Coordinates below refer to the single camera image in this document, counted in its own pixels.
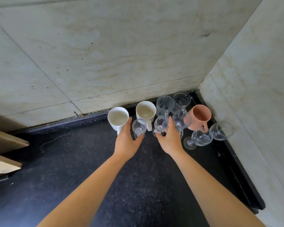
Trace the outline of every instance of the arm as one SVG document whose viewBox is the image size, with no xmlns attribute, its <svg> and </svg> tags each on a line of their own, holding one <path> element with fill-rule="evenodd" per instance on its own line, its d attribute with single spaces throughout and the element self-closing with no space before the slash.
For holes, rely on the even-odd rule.
<svg viewBox="0 0 284 227">
<path fill-rule="evenodd" d="M 169 117 L 167 135 L 156 133 L 162 149 L 176 162 L 211 227 L 265 227 L 232 193 L 182 148 L 180 134 Z"/>
<path fill-rule="evenodd" d="M 90 225 L 118 172 L 134 156 L 142 142 L 143 135 L 132 140 L 130 122 L 131 118 L 118 135 L 114 154 L 49 213 L 38 227 Z"/>
</svg>

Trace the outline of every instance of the terracotta mug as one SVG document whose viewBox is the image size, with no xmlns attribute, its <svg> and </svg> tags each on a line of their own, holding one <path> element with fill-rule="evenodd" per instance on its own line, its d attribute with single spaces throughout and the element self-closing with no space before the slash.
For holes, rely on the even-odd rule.
<svg viewBox="0 0 284 227">
<path fill-rule="evenodd" d="M 204 126 L 208 130 L 207 122 L 211 119 L 211 112 L 208 107 L 198 104 L 189 110 L 188 114 L 191 117 L 190 130 L 197 130 Z"/>
</svg>

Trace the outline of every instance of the white ceramic mug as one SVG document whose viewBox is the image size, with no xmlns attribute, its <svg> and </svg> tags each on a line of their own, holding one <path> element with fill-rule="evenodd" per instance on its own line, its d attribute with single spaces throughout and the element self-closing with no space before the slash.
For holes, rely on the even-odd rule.
<svg viewBox="0 0 284 227">
<path fill-rule="evenodd" d="M 142 101 L 136 107 L 137 119 L 143 119 L 146 122 L 147 130 L 152 131 L 152 121 L 156 115 L 156 107 L 152 102 Z"/>
<path fill-rule="evenodd" d="M 117 131 L 118 135 L 121 131 L 122 126 L 128 121 L 128 111 L 123 107 L 114 107 L 107 115 L 107 119 L 111 127 Z"/>
</svg>

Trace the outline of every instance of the wine glass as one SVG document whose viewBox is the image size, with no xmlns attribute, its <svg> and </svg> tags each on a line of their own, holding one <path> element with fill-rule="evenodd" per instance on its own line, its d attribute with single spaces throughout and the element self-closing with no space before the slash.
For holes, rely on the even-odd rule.
<svg viewBox="0 0 284 227">
<path fill-rule="evenodd" d="M 183 137 L 183 129 L 188 128 L 191 124 L 191 117 L 185 109 L 175 111 L 173 114 L 177 130 L 180 132 L 180 137 Z"/>
<path fill-rule="evenodd" d="M 144 135 L 147 129 L 146 122 L 143 119 L 136 119 L 131 127 L 133 129 L 135 139 L 140 135 Z"/>
<path fill-rule="evenodd" d="M 156 132 L 163 134 L 168 129 L 169 120 L 166 116 L 159 116 L 155 120 L 155 128 L 153 129 L 153 135 L 156 136 Z"/>
<path fill-rule="evenodd" d="M 186 137 L 183 143 L 188 150 L 194 150 L 197 146 L 205 146 L 212 140 L 212 133 L 208 129 L 201 127 L 195 130 L 191 137 Z"/>
<path fill-rule="evenodd" d="M 171 109 L 174 106 L 174 100 L 170 96 L 160 96 L 156 103 L 156 115 L 168 117 Z"/>
<path fill-rule="evenodd" d="M 233 126 L 227 121 L 216 122 L 210 128 L 215 140 L 226 140 L 234 134 Z"/>
<path fill-rule="evenodd" d="M 186 92 L 176 92 L 173 96 L 174 107 L 171 109 L 172 113 L 178 110 L 185 109 L 191 102 L 191 97 Z"/>
</svg>

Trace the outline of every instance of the marble wall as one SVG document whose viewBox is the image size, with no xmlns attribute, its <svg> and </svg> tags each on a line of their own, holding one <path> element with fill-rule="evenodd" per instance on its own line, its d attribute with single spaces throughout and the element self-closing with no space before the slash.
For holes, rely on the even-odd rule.
<svg viewBox="0 0 284 227">
<path fill-rule="evenodd" d="M 260 2 L 0 0 L 0 129 L 194 89 Z"/>
<path fill-rule="evenodd" d="M 258 217 L 284 227 L 284 0 L 263 0 L 200 85 L 265 201 Z"/>
</svg>

